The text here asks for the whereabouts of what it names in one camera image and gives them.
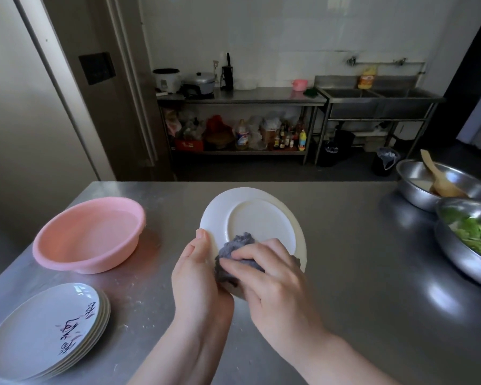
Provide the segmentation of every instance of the pink cup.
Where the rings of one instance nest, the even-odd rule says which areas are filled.
[[[50,220],[34,239],[32,253],[48,269],[100,273],[134,252],[145,225],[145,211],[134,200],[90,200]]]
[[[292,81],[292,90],[296,92],[302,92],[306,90],[308,86],[308,79],[295,79]]]

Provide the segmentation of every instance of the person's right hand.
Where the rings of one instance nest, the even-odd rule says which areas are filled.
[[[324,346],[328,333],[308,292],[305,275],[278,239],[249,244],[221,258],[241,281],[251,319],[269,344],[296,369]],[[237,262],[254,259],[265,273]]]

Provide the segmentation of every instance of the sauce bottle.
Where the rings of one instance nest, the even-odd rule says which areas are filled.
[[[299,142],[299,144],[297,145],[297,148],[298,148],[300,151],[305,151],[305,147],[306,147],[306,132],[305,132],[305,130],[301,130],[301,133],[300,133],[300,142]]]

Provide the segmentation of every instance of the stack of plates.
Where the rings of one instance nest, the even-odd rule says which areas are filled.
[[[69,369],[102,336],[110,312],[103,291],[80,283],[32,297],[0,324],[0,378],[37,382]]]

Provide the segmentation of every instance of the cardboard box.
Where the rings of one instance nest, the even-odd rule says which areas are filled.
[[[274,146],[274,140],[276,139],[276,131],[266,131],[261,128],[260,133],[262,134],[262,140],[267,143],[268,146]]]

